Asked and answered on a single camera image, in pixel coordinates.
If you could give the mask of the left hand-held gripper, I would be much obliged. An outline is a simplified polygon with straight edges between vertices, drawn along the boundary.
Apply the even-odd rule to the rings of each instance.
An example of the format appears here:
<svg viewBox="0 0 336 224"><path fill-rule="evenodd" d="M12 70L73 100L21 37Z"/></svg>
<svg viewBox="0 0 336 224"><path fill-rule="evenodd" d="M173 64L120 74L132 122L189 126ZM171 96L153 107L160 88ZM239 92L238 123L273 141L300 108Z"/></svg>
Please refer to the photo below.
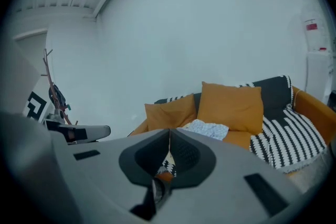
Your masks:
<svg viewBox="0 0 336 224"><path fill-rule="evenodd" d="M15 44L1 47L1 112L19 114L43 125L63 122L50 97L48 78Z"/></svg>

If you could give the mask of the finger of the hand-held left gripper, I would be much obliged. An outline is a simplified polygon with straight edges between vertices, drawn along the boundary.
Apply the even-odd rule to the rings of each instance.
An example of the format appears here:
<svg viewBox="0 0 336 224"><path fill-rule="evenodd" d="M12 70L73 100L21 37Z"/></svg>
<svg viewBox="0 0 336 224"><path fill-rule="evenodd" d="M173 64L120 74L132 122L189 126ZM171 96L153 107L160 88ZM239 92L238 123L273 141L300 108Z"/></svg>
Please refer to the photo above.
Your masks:
<svg viewBox="0 0 336 224"><path fill-rule="evenodd" d="M61 133L68 144L95 142L109 136L111 133L108 125L69 125L46 120L46 127L50 131Z"/></svg>

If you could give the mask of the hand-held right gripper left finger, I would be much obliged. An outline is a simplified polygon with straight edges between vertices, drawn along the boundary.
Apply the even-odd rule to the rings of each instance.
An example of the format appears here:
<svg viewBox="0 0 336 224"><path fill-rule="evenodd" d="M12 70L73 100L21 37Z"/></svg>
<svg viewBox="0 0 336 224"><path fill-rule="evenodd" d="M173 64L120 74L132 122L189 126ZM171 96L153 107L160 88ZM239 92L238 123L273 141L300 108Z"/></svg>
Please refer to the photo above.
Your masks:
<svg viewBox="0 0 336 224"><path fill-rule="evenodd" d="M152 223L153 179L169 131L68 145L51 132L49 215L56 223Z"/></svg>

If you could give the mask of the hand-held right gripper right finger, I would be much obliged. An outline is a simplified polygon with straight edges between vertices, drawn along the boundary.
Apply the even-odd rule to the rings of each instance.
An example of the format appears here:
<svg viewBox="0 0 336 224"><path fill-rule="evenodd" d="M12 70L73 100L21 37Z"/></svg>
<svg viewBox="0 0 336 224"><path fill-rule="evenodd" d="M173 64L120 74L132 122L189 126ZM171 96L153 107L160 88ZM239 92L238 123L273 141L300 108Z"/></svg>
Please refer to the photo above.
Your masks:
<svg viewBox="0 0 336 224"><path fill-rule="evenodd" d="M177 176L155 223L285 223L301 191L249 151L171 131Z"/></svg>

